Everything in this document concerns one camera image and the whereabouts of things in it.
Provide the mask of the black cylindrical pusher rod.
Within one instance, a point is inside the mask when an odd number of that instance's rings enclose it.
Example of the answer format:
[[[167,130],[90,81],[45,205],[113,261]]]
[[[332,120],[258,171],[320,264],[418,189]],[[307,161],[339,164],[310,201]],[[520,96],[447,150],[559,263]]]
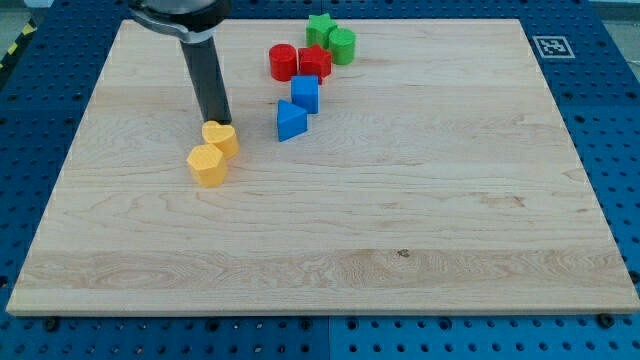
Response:
[[[181,49],[203,120],[229,125],[232,116],[214,39],[182,42]]]

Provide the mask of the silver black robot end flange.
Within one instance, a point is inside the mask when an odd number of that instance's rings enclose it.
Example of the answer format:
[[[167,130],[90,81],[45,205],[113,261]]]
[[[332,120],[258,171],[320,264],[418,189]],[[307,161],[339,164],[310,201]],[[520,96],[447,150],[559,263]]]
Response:
[[[141,26],[188,44],[211,38],[232,12],[230,0],[128,0],[127,5]]]

